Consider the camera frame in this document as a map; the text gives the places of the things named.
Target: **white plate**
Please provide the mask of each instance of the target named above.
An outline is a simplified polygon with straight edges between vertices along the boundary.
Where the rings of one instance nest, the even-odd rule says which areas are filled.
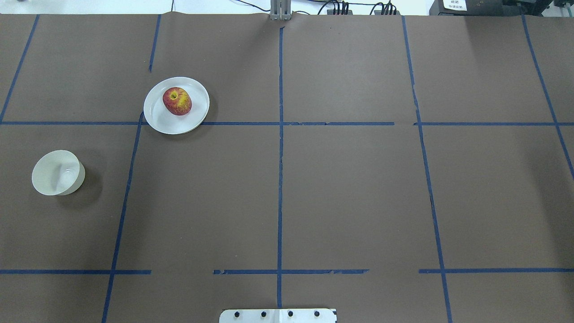
[[[188,114],[176,116],[165,107],[163,95],[171,87],[181,87],[189,94],[191,110]],[[154,86],[143,104],[143,114],[153,129],[166,134],[180,134],[194,130],[203,122],[210,109],[210,96],[198,81],[178,76]]]

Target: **metal bracket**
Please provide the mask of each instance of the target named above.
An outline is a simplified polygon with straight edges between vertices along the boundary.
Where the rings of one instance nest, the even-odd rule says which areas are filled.
[[[400,16],[401,12],[397,10],[397,13],[395,13],[394,15]],[[375,10],[375,16],[385,16],[385,15],[383,14],[383,10]]]
[[[225,310],[219,323],[337,323],[335,309]]]
[[[291,20],[291,0],[271,0],[271,20]]]

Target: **white bowl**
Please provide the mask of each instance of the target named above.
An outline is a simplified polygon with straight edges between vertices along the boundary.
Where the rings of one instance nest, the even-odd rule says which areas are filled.
[[[84,182],[86,170],[76,155],[66,150],[46,154],[34,166],[32,185],[44,195],[67,195]]]
[[[164,92],[171,87],[181,87],[191,99],[191,110],[183,116],[169,112],[163,101]],[[143,114],[153,129],[166,134],[180,134],[199,126],[210,109],[210,96],[201,83],[178,76],[163,80],[153,87],[143,102]]]

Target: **white mounting plate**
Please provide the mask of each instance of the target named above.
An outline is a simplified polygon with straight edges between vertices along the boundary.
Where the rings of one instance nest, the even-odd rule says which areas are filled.
[[[225,310],[219,323],[336,323],[336,312],[335,309]]]

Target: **white floor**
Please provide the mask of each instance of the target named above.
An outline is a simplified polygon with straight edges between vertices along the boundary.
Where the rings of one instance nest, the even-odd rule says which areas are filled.
[[[270,0],[246,0],[269,9]],[[351,0],[353,3],[376,3],[373,0]],[[426,16],[433,0],[393,0],[403,15]],[[171,11],[172,0],[0,0],[0,13],[21,14],[159,14]],[[321,3],[292,0],[292,10],[317,14]],[[372,5],[351,5],[353,14],[369,14]],[[245,14],[261,12],[236,0],[174,0],[174,11],[197,14]],[[565,17],[565,9],[550,5],[547,17]]]

